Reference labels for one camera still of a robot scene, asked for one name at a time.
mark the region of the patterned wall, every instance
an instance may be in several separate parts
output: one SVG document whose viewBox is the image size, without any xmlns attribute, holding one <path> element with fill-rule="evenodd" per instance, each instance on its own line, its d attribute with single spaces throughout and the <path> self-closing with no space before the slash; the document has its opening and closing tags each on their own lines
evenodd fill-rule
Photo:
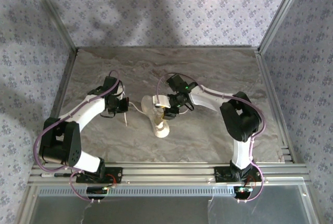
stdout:
<svg viewBox="0 0 333 224">
<path fill-rule="evenodd" d="M 0 223 L 12 223 L 69 51 L 39 0 L 0 1 Z"/>
<path fill-rule="evenodd" d="M 281 0 L 53 0 L 77 47 L 258 46 Z"/>
<path fill-rule="evenodd" d="M 333 223 L 333 0 L 296 0 L 264 54 L 294 148 Z"/>
</svg>

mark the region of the marble surface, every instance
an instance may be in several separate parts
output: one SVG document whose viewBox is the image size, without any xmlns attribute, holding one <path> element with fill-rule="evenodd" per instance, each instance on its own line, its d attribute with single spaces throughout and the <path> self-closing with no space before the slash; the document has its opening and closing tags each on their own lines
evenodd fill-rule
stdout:
<svg viewBox="0 0 333 224">
<path fill-rule="evenodd" d="M 256 139 L 255 161 L 283 162 L 276 124 L 253 51 L 218 48 L 106 48 L 80 49 L 61 110 L 80 103 L 91 89 L 103 84 L 111 69 L 120 72 L 126 95 L 140 108 L 144 95 L 154 95 L 158 79 L 167 72 L 182 72 L 210 89 L 225 93 L 244 91 L 266 115 L 267 129 Z M 164 83 L 160 94 L 172 93 Z M 155 137 L 148 117 L 130 106 L 113 119 L 95 117 L 81 132 L 82 149 L 115 161 L 173 161 L 228 163 L 233 140 L 221 114 L 196 106 L 194 111 L 169 121 L 170 134 Z"/>
</svg>

